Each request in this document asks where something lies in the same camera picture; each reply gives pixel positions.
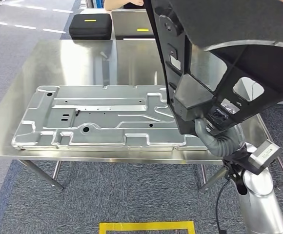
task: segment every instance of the metal table top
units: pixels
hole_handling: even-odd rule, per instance
[[[28,160],[221,164],[208,151],[86,152],[25,151],[11,139],[36,89],[41,85],[164,85],[155,41],[72,41],[38,43],[0,103],[0,157]],[[247,142],[266,139],[261,120],[243,123]]]

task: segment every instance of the person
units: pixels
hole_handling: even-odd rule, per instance
[[[106,11],[112,11],[118,8],[138,9],[145,8],[144,0],[104,0],[104,8]]]

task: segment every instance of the black plastic panel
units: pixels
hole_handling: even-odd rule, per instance
[[[171,2],[173,3],[173,7],[178,8],[176,1],[172,0]],[[179,16],[182,19],[185,19],[185,17],[191,19],[188,15],[189,11],[182,12],[182,15],[181,12],[177,11],[178,15],[176,15],[173,12],[173,8],[169,4],[169,1],[151,0],[145,1],[145,4],[153,27],[160,56],[163,63],[166,84],[169,91],[168,104],[175,115],[178,116],[176,120],[179,122],[178,124],[181,133],[195,134],[194,132],[188,132],[188,126],[193,125],[193,127],[190,128],[191,130],[194,128],[193,120],[201,117],[200,113],[196,115],[195,112],[192,112],[192,115],[189,117],[188,114],[182,115],[182,113],[176,112],[175,110],[179,111],[183,110],[183,108],[175,108],[175,105],[185,105],[179,102],[179,99],[182,98],[179,98],[178,102],[175,102],[174,93],[176,91],[177,92],[177,87],[182,76],[193,73],[190,71],[192,45],[188,37],[191,39],[195,38],[197,41],[202,41],[205,34],[201,33],[200,35],[199,31],[195,31],[194,35],[192,35],[192,26],[188,26],[189,24],[186,23],[185,25],[187,27],[184,27],[178,18]],[[188,8],[192,6],[191,1],[179,1],[179,5],[184,4],[188,4]],[[212,5],[209,7],[210,10],[213,10]],[[235,14],[231,14],[231,17],[231,21],[238,20]],[[256,24],[259,25],[262,23],[266,23],[266,21],[256,22]],[[260,25],[259,27],[256,25],[255,27],[260,28],[266,26],[273,27],[273,25],[269,24]],[[273,35],[275,35],[274,32],[269,34],[269,36],[272,38]],[[247,34],[244,36],[244,40],[251,39],[247,38]],[[177,62],[175,62],[176,59],[174,55],[176,53],[178,58]],[[203,113],[203,116],[213,125],[216,130],[226,130],[283,100],[283,47],[247,44],[223,47],[213,50],[211,53],[222,60],[227,66],[227,70],[215,91],[212,91],[201,82],[201,78],[191,75],[192,79],[195,79],[198,84],[204,86],[206,91],[210,92],[213,97],[211,105],[210,102],[197,103],[194,101],[196,105],[191,106],[190,109],[197,108],[199,110],[204,110],[204,113]],[[242,77],[250,78],[253,81],[257,82],[264,88],[264,93],[253,101],[247,101],[236,94],[233,91],[233,87]],[[224,108],[221,103],[225,99],[238,107],[238,111],[233,114]]]

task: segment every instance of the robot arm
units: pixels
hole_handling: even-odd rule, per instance
[[[145,6],[180,133],[198,136],[223,157],[248,233],[283,234],[267,169],[279,148],[266,141],[250,152],[238,125],[283,100],[283,2],[145,0]],[[210,74],[216,66],[204,63],[210,59],[225,69]],[[262,92],[243,96],[235,89],[241,78]]]
[[[164,71],[168,104],[182,134],[195,135],[196,118],[207,119],[213,134],[222,132],[283,100],[283,2],[145,0],[145,6]],[[226,70],[215,84],[214,74],[207,82],[208,66],[197,65],[197,50]],[[263,93],[242,97],[235,89],[241,78],[256,82]]]

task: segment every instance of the yellow tape marking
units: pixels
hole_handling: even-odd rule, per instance
[[[149,32],[149,29],[148,28],[138,28],[138,32]]]
[[[107,231],[148,231],[187,229],[188,234],[195,234],[193,221],[154,222],[154,223],[100,223],[99,234]]]

